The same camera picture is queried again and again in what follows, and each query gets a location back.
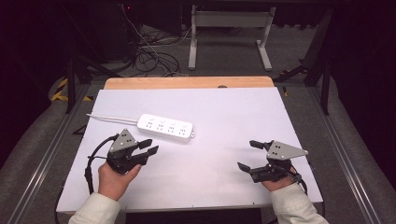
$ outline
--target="power socket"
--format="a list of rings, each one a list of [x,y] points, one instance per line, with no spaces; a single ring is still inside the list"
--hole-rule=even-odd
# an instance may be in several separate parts
[[[189,142],[195,136],[192,131],[192,124],[189,122],[149,114],[144,114],[140,117],[137,122],[137,130],[141,133],[148,133],[180,142]]]

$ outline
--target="forearm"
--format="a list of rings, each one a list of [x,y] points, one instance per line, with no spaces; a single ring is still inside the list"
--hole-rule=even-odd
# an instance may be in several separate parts
[[[272,191],[271,198],[279,224],[328,223],[297,183]]]
[[[120,211],[120,204],[101,194],[93,193],[70,218],[69,224],[114,223]]]

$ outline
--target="white tabletop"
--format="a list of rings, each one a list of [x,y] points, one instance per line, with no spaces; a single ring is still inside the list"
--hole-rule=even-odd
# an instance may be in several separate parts
[[[137,141],[152,138],[152,145],[160,146],[120,199],[127,212],[271,204],[269,192],[240,171],[237,162],[251,168],[267,163],[265,151],[251,147],[250,140],[276,140],[301,147],[277,88],[104,90],[99,92],[92,113],[127,119],[152,114],[184,120],[194,125],[196,136],[189,143],[180,143],[142,134],[130,123],[90,118],[58,212],[75,212],[89,197],[84,177],[87,157],[124,128]],[[104,145],[97,156],[105,157],[111,143]],[[95,191],[97,168],[104,162],[95,159],[92,163]],[[310,200],[322,202],[306,157],[292,159],[292,163],[308,186]]]

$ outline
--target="gray carpet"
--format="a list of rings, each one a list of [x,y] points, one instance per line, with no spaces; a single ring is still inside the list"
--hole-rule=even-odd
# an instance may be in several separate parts
[[[264,71],[255,46],[255,40],[260,39],[262,34],[260,29],[242,29],[236,35],[227,35],[216,30],[202,31],[198,36],[197,64],[194,71],[188,70],[189,40],[156,50],[175,56],[180,63],[180,73],[183,76],[277,77],[282,70],[299,65],[298,60],[304,57],[314,32],[315,29],[311,28],[301,31],[297,28],[274,26],[267,42],[272,72]],[[134,70],[129,69],[122,75],[129,76],[134,73]],[[161,67],[149,73],[150,76],[162,74]],[[396,192],[379,170],[348,118],[337,98],[335,84],[332,82],[330,116],[326,119],[336,130],[339,141],[375,209],[377,218],[372,220],[365,215],[364,208],[358,200],[360,195],[352,188],[353,183],[342,166],[342,159],[337,156],[332,135],[318,109],[317,92],[320,90],[320,83],[315,88],[306,88],[301,82],[302,78],[304,75],[299,75],[282,84],[287,86],[288,96],[283,94],[282,88],[279,88],[279,93],[302,147],[310,152],[307,158],[314,167],[314,175],[323,193],[326,218],[330,223],[342,224],[396,223]],[[105,80],[106,77],[95,77],[85,94],[96,96],[104,87]],[[31,203],[26,204],[24,213],[20,214],[20,211],[17,211],[13,216],[15,218],[21,215],[17,218],[20,223],[54,223],[55,201],[61,190],[60,186],[67,178],[81,139],[81,135],[74,135],[73,132],[88,122],[85,114],[91,112],[93,104],[94,102],[80,102],[76,112],[67,116],[70,123],[56,148],[50,146],[53,146],[52,138],[65,120],[67,102],[52,102],[51,107],[27,130],[0,171],[0,223],[7,223],[11,218],[46,153],[56,151],[48,171],[37,181],[40,188],[31,195]],[[316,204],[316,207],[320,213],[323,212],[321,204]],[[262,223],[267,223],[274,217],[271,207],[262,209]],[[59,218],[61,223],[67,223],[69,215],[60,214]],[[123,219],[124,214],[120,214],[117,223],[122,223]]]

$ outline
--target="person's arm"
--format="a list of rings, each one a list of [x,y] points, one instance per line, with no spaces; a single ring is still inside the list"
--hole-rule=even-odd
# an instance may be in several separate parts
[[[289,176],[276,182],[264,181],[262,184],[271,191],[274,212],[279,224],[328,223],[318,214],[302,188],[297,183],[293,183]]]
[[[114,223],[120,211],[119,198],[125,193],[129,183],[139,173],[141,165],[136,165],[128,174],[114,172],[105,162],[99,167],[99,190],[93,193],[77,212],[69,219],[69,224]]]

